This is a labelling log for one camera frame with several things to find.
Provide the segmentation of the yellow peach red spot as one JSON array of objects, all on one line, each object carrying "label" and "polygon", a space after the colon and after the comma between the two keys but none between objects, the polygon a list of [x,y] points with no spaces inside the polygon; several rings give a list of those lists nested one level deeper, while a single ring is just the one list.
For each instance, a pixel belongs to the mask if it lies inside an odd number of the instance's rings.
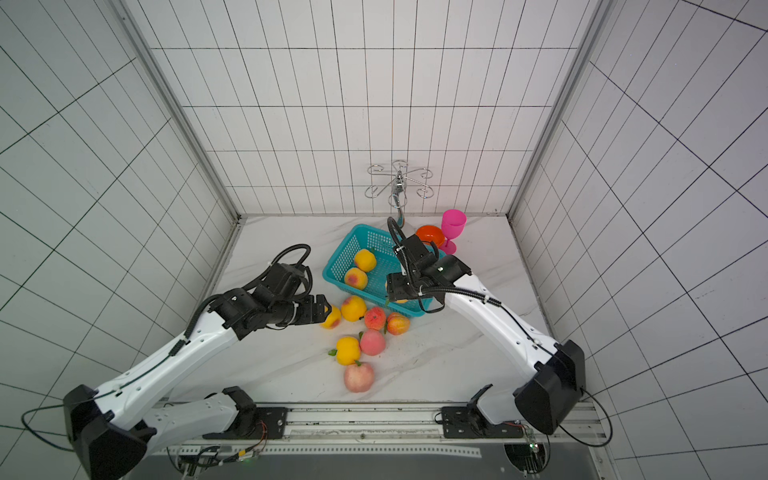
[{"label": "yellow peach red spot", "polygon": [[344,275],[344,284],[357,290],[365,290],[368,285],[368,275],[357,267],[350,268]]}]

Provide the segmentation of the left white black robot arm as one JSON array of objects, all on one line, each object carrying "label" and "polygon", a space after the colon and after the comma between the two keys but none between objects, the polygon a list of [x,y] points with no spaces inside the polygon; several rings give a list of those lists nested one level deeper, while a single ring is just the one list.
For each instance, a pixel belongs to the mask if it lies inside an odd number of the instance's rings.
[{"label": "left white black robot arm", "polygon": [[262,432],[258,408],[233,386],[189,403],[161,399],[209,359],[251,333],[321,324],[332,307],[322,295],[261,303],[238,288],[213,295],[191,329],[113,380],[79,385],[64,397],[67,438],[92,479],[119,479],[148,454],[204,435],[247,439]]}]

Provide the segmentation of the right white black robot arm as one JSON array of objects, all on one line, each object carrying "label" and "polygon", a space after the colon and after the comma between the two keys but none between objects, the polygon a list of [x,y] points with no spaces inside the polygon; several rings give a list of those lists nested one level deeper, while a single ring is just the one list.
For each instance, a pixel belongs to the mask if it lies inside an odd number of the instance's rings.
[{"label": "right white black robot arm", "polygon": [[522,420],[552,435],[585,394],[585,355],[573,341],[559,343],[496,298],[454,256],[420,270],[412,265],[387,275],[390,301],[434,298],[468,319],[511,363],[512,379],[481,389],[472,409],[498,425]]}]

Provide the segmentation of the teal plastic basket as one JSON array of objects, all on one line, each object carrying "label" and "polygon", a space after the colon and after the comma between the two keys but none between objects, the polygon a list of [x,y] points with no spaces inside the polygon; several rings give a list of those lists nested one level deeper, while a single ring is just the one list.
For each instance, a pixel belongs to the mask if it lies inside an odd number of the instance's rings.
[{"label": "teal plastic basket", "polygon": [[[345,236],[323,269],[323,278],[347,293],[358,295],[370,304],[403,314],[420,317],[424,311],[416,300],[393,303],[387,299],[386,280],[390,273],[400,273],[401,264],[393,251],[394,243],[388,231],[358,224]],[[376,258],[376,266],[367,273],[366,288],[359,290],[345,283],[345,275],[355,267],[354,258],[361,250],[368,250]]]}]

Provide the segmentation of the yellow peach with leaf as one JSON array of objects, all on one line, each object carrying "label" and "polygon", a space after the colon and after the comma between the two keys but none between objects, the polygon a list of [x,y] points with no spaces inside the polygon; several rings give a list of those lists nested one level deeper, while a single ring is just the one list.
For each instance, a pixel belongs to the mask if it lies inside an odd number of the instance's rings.
[{"label": "yellow peach with leaf", "polygon": [[368,273],[376,268],[377,260],[371,251],[362,249],[355,254],[354,264],[358,269]]}]

